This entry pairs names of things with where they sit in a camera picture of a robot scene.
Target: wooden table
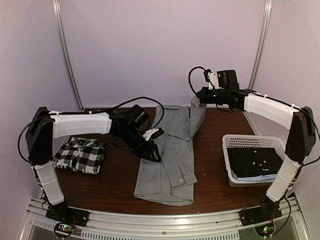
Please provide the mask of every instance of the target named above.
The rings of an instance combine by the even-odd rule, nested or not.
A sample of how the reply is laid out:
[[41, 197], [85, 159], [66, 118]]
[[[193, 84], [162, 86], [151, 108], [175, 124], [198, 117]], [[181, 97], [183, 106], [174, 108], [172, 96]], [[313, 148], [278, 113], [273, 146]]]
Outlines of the wooden table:
[[[154, 118], [155, 108], [146, 108]], [[195, 175], [194, 204], [167, 206], [134, 198], [140, 161], [129, 151], [109, 145], [98, 175], [56, 169], [63, 194], [71, 207], [122, 214], [211, 213], [259, 205], [267, 187], [230, 187], [222, 137], [226, 134], [253, 135], [241, 111], [227, 113], [208, 108], [193, 138]], [[110, 135], [86, 135], [109, 143]]]

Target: white plastic basket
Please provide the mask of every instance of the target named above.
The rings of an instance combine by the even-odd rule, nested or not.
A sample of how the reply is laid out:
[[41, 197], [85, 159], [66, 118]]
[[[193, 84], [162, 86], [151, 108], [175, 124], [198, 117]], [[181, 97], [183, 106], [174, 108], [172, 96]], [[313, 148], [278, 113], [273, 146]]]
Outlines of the white plastic basket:
[[231, 187], [268, 186], [271, 185], [273, 180], [243, 181], [235, 179], [232, 176], [227, 148], [274, 148], [282, 160], [284, 160], [286, 156], [284, 142], [274, 136], [227, 134], [222, 138], [222, 148]]

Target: gray fabric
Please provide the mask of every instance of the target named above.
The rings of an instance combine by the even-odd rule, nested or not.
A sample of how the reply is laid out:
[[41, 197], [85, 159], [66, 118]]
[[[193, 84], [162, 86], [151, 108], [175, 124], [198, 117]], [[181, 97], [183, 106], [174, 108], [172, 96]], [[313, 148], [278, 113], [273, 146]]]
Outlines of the gray fabric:
[[[192, 138], [199, 129], [206, 113], [206, 104], [195, 96], [189, 107], [165, 105], [164, 117], [157, 126], [164, 134], [155, 140], [162, 162], [141, 159], [134, 196], [136, 198], [172, 206], [194, 203], [195, 176]], [[153, 124], [162, 115], [156, 107]]]

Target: checkered shirt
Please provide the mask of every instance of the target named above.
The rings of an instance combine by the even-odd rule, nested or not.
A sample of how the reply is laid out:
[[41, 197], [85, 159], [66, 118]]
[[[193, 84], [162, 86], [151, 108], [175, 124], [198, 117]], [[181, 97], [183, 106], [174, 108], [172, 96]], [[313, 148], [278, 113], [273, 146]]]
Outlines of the checkered shirt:
[[96, 139], [72, 137], [53, 158], [54, 166], [85, 174], [98, 174], [108, 144]]

